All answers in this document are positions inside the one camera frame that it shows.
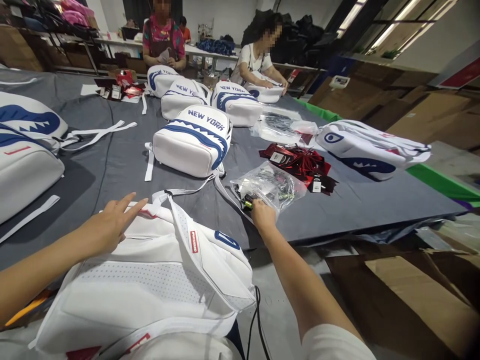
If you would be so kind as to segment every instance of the gray table surface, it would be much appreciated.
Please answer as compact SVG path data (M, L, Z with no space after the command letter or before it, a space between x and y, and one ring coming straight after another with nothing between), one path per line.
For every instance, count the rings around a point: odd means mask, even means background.
M142 116L142 102L132 104L108 101L97 95L80 96L82 84L94 84L94 78L90 76L0 70L0 81L3 82L27 81L33 77L38 81L24 85L0 84L0 91L44 103L71 129L108 128L119 120L127 124L135 121L138 126L108 135L80 152L60 155L65 164L64 178L0 225L0 236L51 195L60 196L60 201L0 245L0 269L74 230L103 209L109 200L118 200L133 191L137 192L138 199L142 199L163 189L197 189L203 182L158 163L153 169L152 181L144 182L148 158L144 143L152 141L153 134L167 123L162 118L159 99L148 98L148 112ZM278 105L299 111L305 120L325 124L289 96L282 98ZM230 150L223 161L227 171L222 180L224 186L259 166L265 160L259 157L259 150L268 145L268 141L250 136L248 128L235 128ZM375 182L328 153L322 155L332 165L329 175L339 184L331 196L308 192L280 215L278 228L290 242L320 243L335 234L464 211L463 207L407 172L388 181ZM262 246L255 228L223 199L213 183L208 183L198 193L177 196L175 202L200 224L232 236L242 249Z

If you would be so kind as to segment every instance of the sleeve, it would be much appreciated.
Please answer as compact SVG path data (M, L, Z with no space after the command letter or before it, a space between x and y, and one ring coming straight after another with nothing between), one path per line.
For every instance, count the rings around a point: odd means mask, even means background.
M268 68L272 67L274 64L272 63L272 59L270 58L270 54L268 53L265 55L263 58L263 65L261 66L260 72L263 73L266 71Z
M178 58L183 59L185 58L185 40L182 31L178 29Z
M375 360L374 354L358 337L331 324L308 330L301 347L307 360Z
M245 45L240 50L240 61L238 64L246 63L247 65L250 63L250 45Z
M146 21L144 24L143 24L143 40L142 40L142 43L143 43L143 46L146 47L147 49L150 49L150 39L149 39L149 27L147 26L147 23L148 21Z

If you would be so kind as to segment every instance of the pink backpack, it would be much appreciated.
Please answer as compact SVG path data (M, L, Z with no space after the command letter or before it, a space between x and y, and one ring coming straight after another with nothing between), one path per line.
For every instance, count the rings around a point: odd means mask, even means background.
M80 14L84 15L85 18L89 16L90 17L95 16L95 13L92 9L86 6L83 6L79 2L76 2L75 0L61 0L60 6L63 10L72 10L72 11L79 12Z
M78 11L73 11L73 10L65 10L64 12L61 13L63 18L67 20L70 24L80 24L86 27L90 27L87 19L85 19L85 16L83 16L81 13Z

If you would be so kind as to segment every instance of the plastic bag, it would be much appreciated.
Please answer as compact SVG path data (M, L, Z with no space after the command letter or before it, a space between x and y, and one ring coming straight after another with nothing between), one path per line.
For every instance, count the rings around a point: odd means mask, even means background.
M275 209L277 218L283 210L303 198L307 192L302 181L268 161L230 183L240 200L246 195L253 199L262 199Z
M259 121L250 128L250 133L273 143L293 145L302 143L302 134L316 135L318 126L303 120L296 111L264 106Z

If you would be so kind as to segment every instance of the white t-shirt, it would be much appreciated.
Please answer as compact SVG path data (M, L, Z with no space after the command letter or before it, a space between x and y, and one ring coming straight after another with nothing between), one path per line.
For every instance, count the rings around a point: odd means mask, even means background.
M238 61L236 62L235 70L231 74L230 81L243 85L244 80L240 76L240 64L246 63L248 69L252 71L258 71L263 73L269 67L273 66L272 59L270 59L270 54L266 53L264 55L260 55L259 58L255 59L254 55L254 44L250 43L245 45L238 57Z
M306 360L375 360L358 337L341 327L322 324L305 334ZM241 360L237 348L226 338L192 332L160 336L140 346L121 360Z

